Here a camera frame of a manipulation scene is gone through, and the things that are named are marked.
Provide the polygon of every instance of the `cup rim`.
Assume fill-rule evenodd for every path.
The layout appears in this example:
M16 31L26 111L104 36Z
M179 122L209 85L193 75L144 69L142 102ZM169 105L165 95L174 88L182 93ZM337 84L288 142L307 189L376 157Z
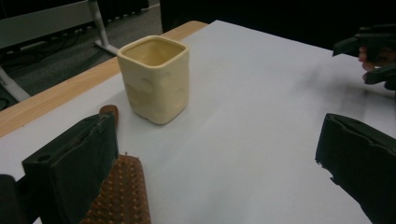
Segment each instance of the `cup rim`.
M183 50L182 50L179 54L177 54L175 57L173 57L172 59L168 60L166 63L162 63L162 64L160 64L160 65L147 65L147 64L145 64L145 63L141 63L141 62L139 62L139 61L137 61L137 60L134 60L134 59L131 59L131 58L129 58L129 57L126 57L126 56L123 54L123 52L124 52L125 50L130 49L130 48L133 48L134 46L139 45L139 44L141 44L141 43L144 43L144 42L146 42L146 41L149 41L149 40L151 40L151 39L160 39L161 41L164 41L164 42L170 43L170 44L172 44L172 45L176 45L176 46L182 47ZM176 40L170 39L170 38L168 38L168 37L165 37L165 36L162 36L162 35L147 35L147 36L145 36L145 37L142 37L142 38L140 38L140 39L138 39L138 40L136 40L136 41L134 41L134 42L132 42L132 43L130 43L130 44L127 44L127 45L123 46L122 48L118 49L118 50L117 50L117 56L118 56L119 58L124 59L124 60L130 61L130 62L134 62L134 63L138 63L138 64L140 64L140 65L142 65L142 66L147 67L147 68L161 68L161 67L164 67L164 66L166 66L167 64L173 62L173 61L176 60L177 58L181 57L183 54L185 54L185 53L188 52L189 50L190 50L190 49L189 49L189 47L188 47L187 45L185 45L185 44L183 44L183 43L181 43L181 42L178 42L178 41L176 41Z

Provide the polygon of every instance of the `table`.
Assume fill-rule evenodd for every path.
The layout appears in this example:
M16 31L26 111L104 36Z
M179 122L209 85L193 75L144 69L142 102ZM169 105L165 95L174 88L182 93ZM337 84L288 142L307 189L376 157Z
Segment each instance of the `table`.
M152 223L370 223L315 152L326 113L395 136L392 92L364 85L351 56L223 21L184 28L190 25L198 31L171 34L191 48L191 101L174 120L155 125L133 114L109 61L61 84L67 90L15 105L40 110L21 127L8 124L14 130L0 138L2 173L22 177L18 161L115 104L120 153L142 161Z

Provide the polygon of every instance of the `brown textured pad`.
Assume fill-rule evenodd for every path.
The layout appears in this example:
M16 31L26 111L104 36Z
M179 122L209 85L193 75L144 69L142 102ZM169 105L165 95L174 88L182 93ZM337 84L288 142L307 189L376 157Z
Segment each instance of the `brown textured pad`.
M80 224L149 224L149 202L138 158L119 155Z

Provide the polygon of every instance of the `square ceramic cup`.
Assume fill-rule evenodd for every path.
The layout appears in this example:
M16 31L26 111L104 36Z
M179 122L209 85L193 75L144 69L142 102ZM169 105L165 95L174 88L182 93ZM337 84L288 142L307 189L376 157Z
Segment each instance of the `square ceramic cup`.
M156 124L174 119L188 104L190 50L149 35L118 50L117 58L132 110Z

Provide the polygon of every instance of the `floor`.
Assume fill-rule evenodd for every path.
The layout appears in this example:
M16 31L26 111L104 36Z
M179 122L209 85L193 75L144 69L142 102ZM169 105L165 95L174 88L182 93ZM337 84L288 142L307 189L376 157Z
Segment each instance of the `floor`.
M109 21L106 25L109 44L119 49L146 35L162 34L159 2L149 0L150 7L141 13ZM113 58L113 54L94 45L98 39L96 28L79 29L20 52L2 54L0 64L19 86L33 96ZM17 103L0 86L0 110Z

